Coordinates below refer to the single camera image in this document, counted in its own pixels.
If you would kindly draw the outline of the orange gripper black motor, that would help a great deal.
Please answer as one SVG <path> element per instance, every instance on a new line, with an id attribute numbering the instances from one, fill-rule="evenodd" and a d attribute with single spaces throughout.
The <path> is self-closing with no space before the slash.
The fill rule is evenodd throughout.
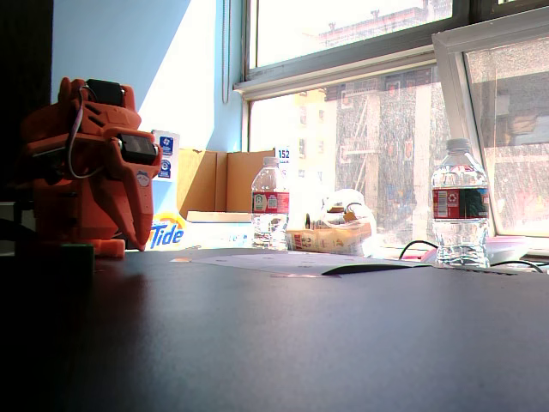
<path id="1" fill-rule="evenodd" d="M 107 214 L 132 245 L 144 250 L 154 215 L 152 178 L 160 168 L 161 149 L 150 133 L 109 128 L 92 135 L 72 130 L 66 141 L 66 169 L 72 179 L 107 173 Z"/>

